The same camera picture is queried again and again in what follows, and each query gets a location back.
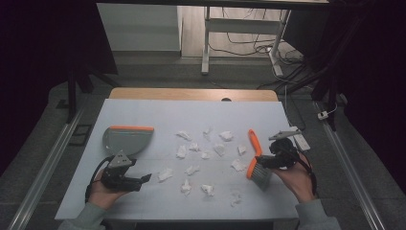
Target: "paper scrap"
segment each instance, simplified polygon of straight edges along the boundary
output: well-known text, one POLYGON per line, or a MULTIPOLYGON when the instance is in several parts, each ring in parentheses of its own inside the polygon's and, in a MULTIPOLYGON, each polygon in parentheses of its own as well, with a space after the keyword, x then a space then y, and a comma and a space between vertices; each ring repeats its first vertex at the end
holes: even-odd
POLYGON ((238 172, 243 171, 247 168, 247 166, 242 164, 241 161, 239 161, 239 159, 234 160, 231 166, 238 172))
POLYGON ((172 169, 164 169, 163 171, 159 172, 158 179, 159 179, 159 182, 163 182, 164 180, 166 180, 172 176, 173 176, 172 169))
POLYGON ((200 171, 200 166, 190 166, 185 170, 185 173, 187 175, 192 175, 196 173, 197 171, 200 171))
POLYGON ((212 132, 213 128, 209 127, 208 129, 203 131, 203 136, 206 138, 208 142, 210 142, 210 133, 212 132))
POLYGON ((203 160, 207 160, 207 159, 210 159, 210 152, 209 151, 207 151, 207 150, 204 150, 204 151, 202 151, 202 159, 203 160))
POLYGON ((243 145, 238 145, 237 149, 239 155, 243 155, 247 151, 247 148, 243 145))
POLYGON ((180 146, 178 152, 176 152, 176 157, 184 159, 186 157, 186 146, 180 146))
POLYGON ((176 135, 182 137, 183 139, 185 139, 185 140, 187 140, 187 141, 191 141, 191 140, 192 140, 191 136, 190 136, 189 133, 186 132, 186 131, 179 131, 178 133, 176 133, 176 135))
POLYGON ((239 191, 234 191, 233 192, 233 197, 234 197, 234 199, 231 202, 231 206, 235 207, 237 204, 239 204, 242 201, 240 192, 239 191))
POLYGON ((205 192, 208 196, 214 196, 214 186, 212 185, 202 185, 202 190, 205 192))
POLYGON ((216 144, 216 145, 214 146, 214 150, 215 150, 215 152, 217 152, 217 154, 218 154, 219 156, 223 156, 224 153, 225 153, 225 151, 226 151, 226 148, 224 147, 223 144, 216 144))
POLYGON ((221 137, 221 139, 223 139, 223 141, 225 142, 230 142, 233 140, 233 134, 231 133, 231 131, 224 131, 221 132, 219 134, 219 136, 221 137))
POLYGON ((192 186, 189 184, 189 180, 185 179, 185 183, 181 186, 180 192, 187 196, 191 192, 192 186))
POLYGON ((191 145, 189 146, 189 150, 200 151, 200 147, 197 145, 197 143, 191 143, 191 145))

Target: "black cable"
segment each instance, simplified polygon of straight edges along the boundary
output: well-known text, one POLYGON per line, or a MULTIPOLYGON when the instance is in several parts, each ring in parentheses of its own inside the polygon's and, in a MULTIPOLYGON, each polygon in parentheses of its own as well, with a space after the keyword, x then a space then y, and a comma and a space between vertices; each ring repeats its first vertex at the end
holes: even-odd
POLYGON ((282 57, 281 51, 278 50, 279 61, 282 62, 283 64, 292 65, 292 64, 297 64, 297 63, 303 63, 303 60, 300 58, 286 58, 286 54, 284 55, 284 57, 282 57))
POLYGON ((213 47, 210 45, 210 43, 209 43, 209 47, 210 47, 212 50, 214 50, 214 51, 224 52, 224 53, 228 53, 228 54, 232 54, 232 55, 237 55, 237 56, 250 56, 250 55, 254 55, 254 54, 257 53, 257 51, 255 51, 255 52, 253 52, 253 53, 248 53, 248 54, 237 54, 237 53, 233 53, 233 52, 231 52, 231 51, 218 50, 218 49, 213 48, 213 47))
POLYGON ((287 75, 284 79, 282 79, 282 83, 274 89, 275 92, 278 93, 278 90, 285 86, 288 83, 296 83, 295 81, 292 81, 295 79, 300 73, 303 72, 303 70, 306 68, 305 64, 301 64, 298 67, 296 67, 295 70, 293 70, 289 75, 287 75))
POLYGON ((100 164, 98 165, 98 167, 95 169, 95 171, 93 172, 92 178, 90 179, 89 185, 87 185, 86 193, 85 193, 85 195, 84 195, 84 202, 85 202, 85 203, 89 200, 90 192, 92 191, 92 185, 93 185, 93 183, 94 183, 94 182, 97 182, 97 181, 95 181, 95 178, 96 178, 96 175, 97 175, 98 172, 99 172, 99 169, 102 167, 102 165, 103 165, 105 162, 107 162, 107 161, 110 162, 111 160, 113 160, 113 158, 114 158, 114 155, 113 155, 113 156, 108 156, 108 157, 104 158, 104 159, 100 162, 100 164))
MULTIPOLYGON (((296 69, 294 69, 289 75, 287 75, 286 78, 289 78, 289 76, 292 75, 295 71, 297 71, 300 67, 301 67, 301 66, 296 67, 296 69)), ((272 84, 275 84, 275 83, 279 83, 279 82, 282 82, 282 81, 285 81, 285 79, 277 78, 277 80, 275 80, 275 81, 273 81, 273 82, 264 83, 264 84, 259 85, 259 86, 257 87, 257 89, 260 89, 260 88, 262 88, 262 87, 264 87, 264 86, 269 86, 269 85, 272 85, 272 84)))
POLYGON ((307 156, 298 149, 296 149, 296 151, 301 153, 304 156, 305 160, 307 161, 308 165, 300 157, 299 157, 299 159, 297 159, 297 161, 307 170, 307 173, 310 176, 311 185, 312 185, 312 192, 313 192, 313 195, 315 196, 315 195, 317 195, 317 178, 316 178, 316 174, 314 173, 313 167, 311 166, 310 161, 308 160, 307 156))
POLYGON ((218 86, 218 87, 220 87, 220 88, 222 88, 222 89, 228 89, 227 87, 224 87, 224 86, 222 86, 222 85, 220 85, 220 84, 217 84, 217 83, 215 83, 215 82, 212 81, 212 80, 209 80, 209 82, 210 82, 212 85, 218 86))
POLYGON ((295 109, 296 109, 296 112, 299 114, 301 123, 304 125, 303 127, 299 127, 299 126, 295 126, 295 127, 298 127, 298 129, 300 129, 301 131, 303 131, 303 130, 306 129, 305 120, 304 120, 304 118, 302 117, 301 111, 299 110, 298 106, 296 105, 295 101, 293 100, 292 95, 289 95, 289 97, 290 97, 290 100, 291 100, 292 103, 293 103, 293 106, 294 106, 295 109))
POLYGON ((282 20, 282 11, 283 10, 280 11, 280 21, 282 20))
MULTIPOLYGON (((224 8, 222 8, 222 14, 223 14, 223 18, 225 18, 226 16, 227 16, 227 18, 229 18, 229 15, 228 15, 227 12, 224 10, 224 8)), ((266 9, 265 9, 265 11, 264 11, 264 13, 263 13, 262 20, 265 18, 265 15, 266 15, 266 9)), ((258 36, 257 36, 257 39, 254 40, 254 41, 233 41, 233 40, 230 38, 230 34, 229 34, 229 33, 226 33, 226 35, 227 35, 228 40, 229 40, 231 43, 235 43, 235 44, 251 44, 251 43, 254 43, 254 50, 257 50, 257 49, 258 49, 258 47, 255 46, 257 43, 275 41, 275 39, 258 40, 258 39, 259 39, 259 34, 258 34, 258 36)), ((233 54, 233 55, 238 55, 238 54, 236 54, 236 53, 228 52, 228 51, 225 51, 225 50, 218 50, 218 51, 230 53, 230 54, 233 54)))

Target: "floor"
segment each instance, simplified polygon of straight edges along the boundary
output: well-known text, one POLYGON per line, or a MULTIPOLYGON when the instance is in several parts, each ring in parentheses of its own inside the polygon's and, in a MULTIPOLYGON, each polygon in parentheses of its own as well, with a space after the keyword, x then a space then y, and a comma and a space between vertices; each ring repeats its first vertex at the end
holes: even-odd
MULTIPOLYGON (((192 17, 202 18, 202 8, 190 8, 189 12, 192 17)), ((250 14, 249 10, 240 12, 227 10, 227 13, 230 17, 238 18, 250 14)), ((221 16, 221 14, 221 9, 213 10, 213 15, 221 16)), ((199 31, 194 34, 191 31, 193 27, 186 23, 191 21, 191 19, 186 19, 188 18, 187 11, 184 11, 184 15, 182 57, 165 54, 115 53, 119 76, 111 76, 111 78, 123 86, 133 87, 256 89, 263 85, 261 89, 266 90, 275 89, 281 83, 273 77, 269 59, 263 57, 262 54, 255 54, 252 57, 237 57, 224 52, 211 52, 211 56, 214 57, 211 60, 211 73, 206 77, 201 76, 201 48, 197 47, 202 47, 201 37, 203 36, 193 38, 193 35, 201 33, 203 22, 199 20, 193 23, 193 25, 199 25, 194 27, 199 31), (189 48, 186 40, 191 41, 189 48)), ((252 11, 250 16, 254 18, 254 15, 255 12, 252 11)), ((262 15, 260 11, 257 12, 256 18, 259 15, 262 15)), ((272 16, 279 18, 277 11, 273 15, 269 15, 269 18, 272 16)), ((240 52, 240 54, 252 52, 253 44, 245 44, 244 48, 240 48, 240 45, 231 44, 225 34, 217 35, 219 37, 213 35, 210 40, 211 45, 215 48, 221 47, 221 49, 234 53, 240 52)), ((252 41, 253 38, 256 37, 250 34, 232 37, 232 39, 241 39, 241 41, 252 41)), ((285 54, 290 50, 291 48, 286 45, 282 53, 285 54)), ((290 73, 295 67, 295 65, 286 65, 282 68, 286 73, 290 73)), ((85 104, 85 108, 77 123, 78 126, 90 126, 90 128, 96 122, 103 100, 108 98, 112 89, 110 85, 97 78, 92 77, 91 80, 95 85, 91 94, 78 92, 79 107, 85 104)), ((0 229, 10 226, 14 214, 24 201, 37 174, 41 172, 41 167, 48 154, 55 147, 59 134, 66 128, 66 86, 66 83, 63 83, 50 92, 48 106, 32 135, 0 178, 0 229)), ((343 168, 340 161, 341 156, 338 153, 340 150, 335 148, 328 136, 328 126, 316 118, 318 109, 324 104, 323 102, 315 103, 310 99, 309 93, 312 86, 309 85, 292 96, 284 96, 283 87, 281 87, 279 98, 285 106, 291 123, 304 130, 304 137, 312 147, 309 156, 318 170, 319 196, 327 214, 337 217, 343 229, 380 229, 371 227, 371 220, 365 215, 366 205, 362 202, 364 197, 358 196, 358 193, 354 191, 353 184, 350 182, 351 175, 343 168)), ((336 110, 338 127, 336 133, 340 137, 340 143, 344 146, 346 156, 356 169, 362 187, 367 191, 367 197, 372 201, 372 209, 380 216, 386 226, 385 229, 405 229, 406 219, 403 214, 406 212, 406 197, 373 150, 350 125, 343 113, 344 106, 345 104, 340 101, 336 110)), ((68 143, 56 164, 55 172, 52 173, 44 191, 39 191, 39 200, 34 205, 32 215, 28 216, 26 229, 56 229, 58 227, 60 221, 54 220, 54 216, 83 153, 85 141, 86 139, 80 135, 68 138, 68 143)), ((294 229, 296 223, 296 221, 279 221, 276 223, 275 229, 294 229)), ((140 224, 137 229, 159 228, 140 224)))

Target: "gray sleeve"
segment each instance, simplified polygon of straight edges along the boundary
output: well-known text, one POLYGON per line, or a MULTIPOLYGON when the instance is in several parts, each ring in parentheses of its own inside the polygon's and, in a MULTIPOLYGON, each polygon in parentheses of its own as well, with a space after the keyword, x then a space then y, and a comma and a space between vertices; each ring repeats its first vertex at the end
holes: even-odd
POLYGON ((296 205, 299 215, 298 230, 340 230, 337 218, 328 217, 320 199, 296 205))
POLYGON ((58 230, 104 230, 101 226, 105 210, 95 204, 86 203, 77 218, 64 220, 58 230))

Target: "cable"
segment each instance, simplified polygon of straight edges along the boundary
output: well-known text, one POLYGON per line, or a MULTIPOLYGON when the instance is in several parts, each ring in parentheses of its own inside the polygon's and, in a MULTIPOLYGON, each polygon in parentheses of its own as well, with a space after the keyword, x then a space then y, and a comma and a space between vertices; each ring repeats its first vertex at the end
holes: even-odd
POLYGON ((250 43, 255 43, 255 42, 270 42, 270 41, 275 41, 275 39, 269 39, 269 40, 259 40, 259 41, 233 41, 230 38, 229 33, 227 33, 227 37, 231 43, 235 44, 250 44, 250 43))
POLYGON ((214 51, 224 52, 224 53, 228 53, 228 54, 232 54, 232 55, 237 55, 237 56, 250 56, 250 55, 254 55, 254 54, 257 53, 257 51, 255 51, 255 52, 253 52, 253 53, 248 53, 248 54, 237 54, 237 53, 233 53, 233 52, 227 51, 227 50, 218 50, 218 49, 213 48, 213 47, 210 45, 210 43, 209 43, 209 47, 210 47, 212 50, 214 50, 214 51))
POLYGON ((337 109, 337 103, 335 104, 335 108, 333 110, 329 111, 327 114, 334 112, 336 109, 337 109))
POLYGON ((280 79, 280 78, 277 76, 277 74, 275 73, 274 68, 272 68, 272 72, 273 72, 273 74, 274 74, 275 79, 277 79, 277 80, 279 80, 279 81, 284 81, 284 82, 287 82, 287 83, 296 83, 295 81, 280 79))
POLYGON ((114 158, 114 155, 113 155, 113 156, 108 156, 108 157, 104 158, 104 159, 100 162, 100 164, 98 165, 98 167, 95 169, 95 171, 93 172, 92 178, 90 179, 89 185, 87 185, 86 193, 85 193, 85 195, 84 195, 84 202, 85 202, 85 203, 89 200, 90 192, 92 191, 92 185, 93 185, 93 183, 94 183, 94 182, 97 182, 97 181, 95 181, 95 177, 96 177, 96 175, 98 174, 99 169, 102 167, 102 165, 103 165, 105 162, 107 162, 107 161, 110 162, 110 161, 113 160, 113 158, 114 158))
POLYGON ((298 66, 294 71, 292 71, 291 74, 289 74, 288 76, 286 76, 287 80, 284 80, 283 83, 281 85, 279 85, 278 87, 275 88, 275 91, 279 91, 279 89, 286 85, 287 83, 297 83, 296 81, 293 81, 300 73, 303 72, 303 70, 306 68, 305 64, 301 64, 300 66, 298 66))
POLYGON ((278 60, 280 62, 282 62, 283 64, 292 65, 292 64, 297 64, 297 63, 303 63, 303 60, 301 58, 287 58, 286 54, 284 55, 284 57, 282 57, 281 51, 278 50, 278 56, 279 56, 278 60))
POLYGON ((286 113, 286 118, 287 118, 287 122, 289 123, 289 125, 292 127, 292 123, 290 122, 290 119, 289 119, 289 115, 288 115, 288 113, 287 113, 287 100, 286 100, 286 91, 287 91, 287 89, 286 89, 286 85, 284 86, 284 113, 286 113))
POLYGON ((215 83, 215 82, 212 81, 212 80, 209 80, 209 82, 210 82, 212 85, 218 86, 218 87, 220 87, 220 88, 222 88, 222 89, 228 89, 227 87, 224 87, 224 86, 222 86, 222 85, 219 85, 219 84, 215 83))
POLYGON ((290 100, 291 100, 292 103, 293 103, 293 106, 294 106, 295 109, 296 109, 297 114, 299 114, 299 118, 300 118, 301 123, 302 123, 302 125, 303 125, 303 126, 301 126, 301 127, 295 125, 295 127, 297 127, 298 129, 300 129, 301 131, 303 131, 303 130, 306 129, 305 120, 304 120, 304 118, 302 117, 301 111, 299 110, 298 106, 296 105, 295 100, 293 100, 292 95, 289 95, 289 97, 290 97, 290 100))
MULTIPOLYGON (((298 67, 296 67, 296 69, 294 69, 290 74, 288 74, 286 77, 287 78, 289 78, 289 77, 291 77, 291 75, 293 75, 296 71, 298 71, 298 69, 300 68, 301 66, 298 66, 298 67)), ((274 75, 274 77, 276 76, 276 74, 275 74, 275 70, 272 68, 272 72, 273 72, 273 75, 274 75)), ((264 83, 264 84, 261 84, 261 85, 259 85, 258 87, 257 87, 257 89, 260 89, 260 88, 262 88, 262 87, 264 87, 264 86, 268 86, 268 85, 272 85, 272 84, 275 84, 275 83, 279 83, 279 82, 281 82, 281 81, 286 81, 286 80, 284 80, 284 79, 281 79, 281 78, 276 78, 277 80, 276 81, 273 81, 273 82, 269 82, 269 83, 264 83)))

